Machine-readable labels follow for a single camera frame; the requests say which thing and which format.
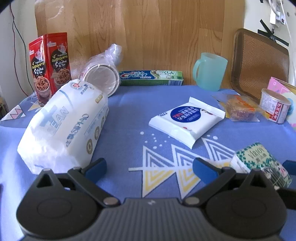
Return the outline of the pink biscuit tin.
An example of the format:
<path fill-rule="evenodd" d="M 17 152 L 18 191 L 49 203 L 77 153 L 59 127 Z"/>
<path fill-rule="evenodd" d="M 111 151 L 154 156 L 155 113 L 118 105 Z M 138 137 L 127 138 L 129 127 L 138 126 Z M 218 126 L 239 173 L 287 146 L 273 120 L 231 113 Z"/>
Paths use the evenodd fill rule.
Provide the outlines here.
<path fill-rule="evenodd" d="M 284 97 L 286 97 L 291 105 L 287 112 L 287 121 L 292 126 L 292 128 L 296 129 L 296 87 L 284 82 L 280 79 L 271 77 L 268 83 L 267 89 L 277 92 Z"/>

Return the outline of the white power strip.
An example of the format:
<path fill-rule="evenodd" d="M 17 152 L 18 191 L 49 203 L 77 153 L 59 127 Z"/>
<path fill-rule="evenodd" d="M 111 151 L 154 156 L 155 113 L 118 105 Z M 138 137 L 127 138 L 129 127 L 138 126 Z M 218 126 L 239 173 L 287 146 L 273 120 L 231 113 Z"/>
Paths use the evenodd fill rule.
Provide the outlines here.
<path fill-rule="evenodd" d="M 281 3 L 280 1 L 276 0 L 268 0 L 269 6 L 270 6 L 270 18 L 269 22 L 273 25 L 276 26 L 277 28 L 280 25 L 285 25 L 285 17 L 281 8 Z"/>

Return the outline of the red cereal box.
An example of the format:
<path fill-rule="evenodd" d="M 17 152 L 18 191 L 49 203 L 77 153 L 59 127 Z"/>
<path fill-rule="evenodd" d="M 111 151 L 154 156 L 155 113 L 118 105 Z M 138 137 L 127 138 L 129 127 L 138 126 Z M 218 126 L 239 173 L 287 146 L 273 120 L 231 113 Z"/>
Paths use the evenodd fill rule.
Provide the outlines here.
<path fill-rule="evenodd" d="M 29 43 L 33 82 L 39 105 L 49 99 L 71 77 L 67 33 L 51 33 Z"/>

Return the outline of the white red food can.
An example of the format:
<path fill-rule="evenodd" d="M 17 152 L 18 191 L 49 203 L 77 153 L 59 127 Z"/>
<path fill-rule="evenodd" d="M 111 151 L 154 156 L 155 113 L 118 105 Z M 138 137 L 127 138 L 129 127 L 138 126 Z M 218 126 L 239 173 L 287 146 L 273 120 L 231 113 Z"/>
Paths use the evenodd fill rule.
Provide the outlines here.
<path fill-rule="evenodd" d="M 279 125 L 283 124 L 291 102 L 283 95 L 269 89 L 261 90 L 260 107 L 268 114 L 268 119 Z"/>

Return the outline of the plastic cups in bag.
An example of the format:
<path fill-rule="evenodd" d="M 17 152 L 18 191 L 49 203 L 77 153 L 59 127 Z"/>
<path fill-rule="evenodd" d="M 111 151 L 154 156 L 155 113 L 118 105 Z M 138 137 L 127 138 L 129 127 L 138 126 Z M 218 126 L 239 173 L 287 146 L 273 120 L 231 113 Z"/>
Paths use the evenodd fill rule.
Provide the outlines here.
<path fill-rule="evenodd" d="M 122 47 L 112 44 L 103 53 L 92 56 L 79 74 L 79 79 L 96 86 L 108 97 L 112 96 L 120 85 L 119 71 Z"/>

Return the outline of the mooncake pastry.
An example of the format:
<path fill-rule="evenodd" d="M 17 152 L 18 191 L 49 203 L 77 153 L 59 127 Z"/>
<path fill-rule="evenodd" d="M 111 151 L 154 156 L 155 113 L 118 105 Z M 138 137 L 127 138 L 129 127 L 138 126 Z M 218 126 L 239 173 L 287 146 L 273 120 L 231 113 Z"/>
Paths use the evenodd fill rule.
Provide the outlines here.
<path fill-rule="evenodd" d="M 259 122 L 259 116 L 269 119 L 269 114 L 248 96 L 218 93 L 213 97 L 233 122 Z"/>

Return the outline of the green blue toothpaste box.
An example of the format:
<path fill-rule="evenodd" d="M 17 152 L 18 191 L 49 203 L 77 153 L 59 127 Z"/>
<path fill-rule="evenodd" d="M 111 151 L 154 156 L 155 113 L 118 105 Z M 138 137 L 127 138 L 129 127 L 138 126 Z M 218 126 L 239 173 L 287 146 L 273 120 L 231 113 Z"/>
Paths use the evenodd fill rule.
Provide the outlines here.
<path fill-rule="evenodd" d="M 182 71 L 172 70 L 133 70 L 119 72 L 122 86 L 182 86 Z"/>

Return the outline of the large white tissue pack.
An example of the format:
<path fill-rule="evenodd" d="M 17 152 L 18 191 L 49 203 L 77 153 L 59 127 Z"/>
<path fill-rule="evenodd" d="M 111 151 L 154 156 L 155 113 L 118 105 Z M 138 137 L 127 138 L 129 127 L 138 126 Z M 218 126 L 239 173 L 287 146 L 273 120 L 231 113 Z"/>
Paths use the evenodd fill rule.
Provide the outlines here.
<path fill-rule="evenodd" d="M 44 168 L 54 173 L 84 168 L 91 162 L 108 112 L 106 94 L 91 83 L 71 80 L 33 116 L 18 154 L 36 175 Z"/>

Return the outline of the green pocket tissue pack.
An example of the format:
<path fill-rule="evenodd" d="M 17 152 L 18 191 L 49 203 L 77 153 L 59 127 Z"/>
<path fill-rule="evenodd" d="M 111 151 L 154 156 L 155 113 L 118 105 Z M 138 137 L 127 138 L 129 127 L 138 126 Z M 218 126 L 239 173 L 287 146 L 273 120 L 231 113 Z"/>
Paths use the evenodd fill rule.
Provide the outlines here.
<path fill-rule="evenodd" d="M 250 173 L 261 170 L 276 189 L 288 188 L 292 178 L 284 166 L 259 142 L 238 150 L 233 156 L 230 167 L 237 173 Z"/>

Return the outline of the brown woven seat cushion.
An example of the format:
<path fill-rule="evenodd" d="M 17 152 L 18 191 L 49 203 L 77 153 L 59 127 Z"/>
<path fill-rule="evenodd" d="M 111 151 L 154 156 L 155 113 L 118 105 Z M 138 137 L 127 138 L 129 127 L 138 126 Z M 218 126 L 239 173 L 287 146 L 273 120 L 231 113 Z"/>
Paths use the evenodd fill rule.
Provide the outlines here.
<path fill-rule="evenodd" d="M 231 86 L 237 93 L 259 103 L 271 77 L 288 83 L 289 69 L 288 49 L 250 30 L 236 31 Z"/>

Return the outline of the wooden panel board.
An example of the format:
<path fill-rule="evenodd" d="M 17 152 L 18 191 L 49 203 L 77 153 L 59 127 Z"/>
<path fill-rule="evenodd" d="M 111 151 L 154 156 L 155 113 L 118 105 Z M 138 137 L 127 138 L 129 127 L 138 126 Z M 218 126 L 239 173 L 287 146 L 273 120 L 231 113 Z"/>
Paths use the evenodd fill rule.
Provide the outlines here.
<path fill-rule="evenodd" d="M 121 45 L 123 70 L 178 70 L 193 85 L 203 52 L 232 60 L 244 1 L 36 1 L 39 35 L 66 32 L 72 77 L 88 59 Z"/>

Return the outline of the teal plastic mug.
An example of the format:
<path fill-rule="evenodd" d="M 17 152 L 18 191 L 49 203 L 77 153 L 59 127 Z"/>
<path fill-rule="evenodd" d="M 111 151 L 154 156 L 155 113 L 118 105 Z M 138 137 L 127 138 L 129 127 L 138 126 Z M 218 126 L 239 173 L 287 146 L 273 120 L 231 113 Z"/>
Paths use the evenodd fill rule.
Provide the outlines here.
<path fill-rule="evenodd" d="M 212 53 L 201 53 L 193 67 L 193 79 L 204 90 L 218 91 L 226 71 L 228 60 Z"/>

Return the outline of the white wet wipes packet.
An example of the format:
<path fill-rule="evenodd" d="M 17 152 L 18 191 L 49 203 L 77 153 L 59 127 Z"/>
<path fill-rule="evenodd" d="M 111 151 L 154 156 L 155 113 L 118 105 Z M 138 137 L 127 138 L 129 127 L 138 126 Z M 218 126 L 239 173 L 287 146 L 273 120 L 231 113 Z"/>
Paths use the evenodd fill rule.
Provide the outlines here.
<path fill-rule="evenodd" d="M 149 126 L 192 149 L 197 139 L 222 121 L 225 114 L 219 108 L 190 97 L 189 102 L 153 117 Z"/>

